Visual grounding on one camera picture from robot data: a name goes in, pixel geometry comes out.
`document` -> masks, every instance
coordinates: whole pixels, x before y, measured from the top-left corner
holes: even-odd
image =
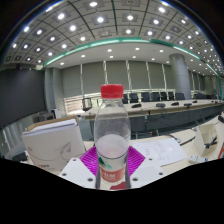
[[[173,138],[133,143],[133,147],[143,156],[156,159],[160,166],[165,166],[187,158],[181,146]]]

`black chair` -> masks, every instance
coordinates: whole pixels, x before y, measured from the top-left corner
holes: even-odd
[[[86,111],[88,111],[91,108],[92,108],[91,98],[84,98],[84,99],[82,99],[82,110],[86,112]]]
[[[174,100],[173,92],[168,92],[169,100]]]
[[[130,103],[138,103],[138,94],[137,93],[130,93]]]
[[[176,100],[185,100],[183,93],[175,93],[175,99]]]
[[[150,96],[148,92],[141,93],[142,96],[142,102],[150,102]]]
[[[166,92],[160,92],[161,100],[162,101],[167,101],[167,94]]]
[[[123,94],[122,103],[123,104],[128,104],[128,94]]]
[[[152,101],[153,101],[153,102],[160,101],[160,95],[159,95],[159,92],[153,92],[153,93],[152,93]]]

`red bottle cap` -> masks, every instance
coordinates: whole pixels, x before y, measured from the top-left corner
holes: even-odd
[[[123,98],[124,87],[121,84],[110,84],[101,86],[101,96],[105,99]]]

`plastic water bottle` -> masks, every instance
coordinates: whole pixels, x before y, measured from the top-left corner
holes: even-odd
[[[101,178],[111,186],[122,182],[130,142],[130,121],[122,103],[123,91],[120,84],[101,86],[103,102],[94,124]]]

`white desk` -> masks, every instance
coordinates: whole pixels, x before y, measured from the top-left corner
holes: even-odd
[[[222,144],[224,142],[224,135],[223,135],[224,124],[221,123],[220,121],[218,121],[218,117],[206,122],[205,124],[210,124],[210,123],[215,124],[217,133],[218,133],[218,144],[217,144],[216,149],[213,152],[211,152],[205,156],[206,158],[208,158],[209,161],[212,161],[212,160],[218,159],[219,152],[220,152]],[[192,137],[194,137],[196,135],[196,132],[191,129],[188,129],[188,130],[172,133],[172,135],[174,137],[180,138],[181,143],[184,143],[184,142],[188,141],[189,139],[191,139]],[[158,136],[158,137],[154,137],[154,138],[131,140],[130,145],[132,146],[134,142],[149,142],[149,141],[156,141],[156,140],[162,140],[162,139],[168,139],[168,138],[170,138],[170,137],[169,136]],[[199,155],[193,142],[194,142],[194,140],[182,146],[184,152],[187,155],[186,159],[176,162],[176,163],[173,163],[173,164],[162,166],[162,169],[164,170],[164,172],[167,175],[172,174],[172,173],[177,172],[185,167],[192,165],[191,163],[189,163],[190,156],[191,155]],[[93,147],[94,142],[93,141],[85,141],[84,144],[85,144],[86,150],[88,150],[91,147]],[[30,159],[28,160],[28,163],[33,165],[32,161]],[[59,175],[59,173],[60,173],[59,171],[53,172],[53,174],[55,174],[55,175]],[[109,188],[110,187],[101,184],[101,189],[108,190]]]

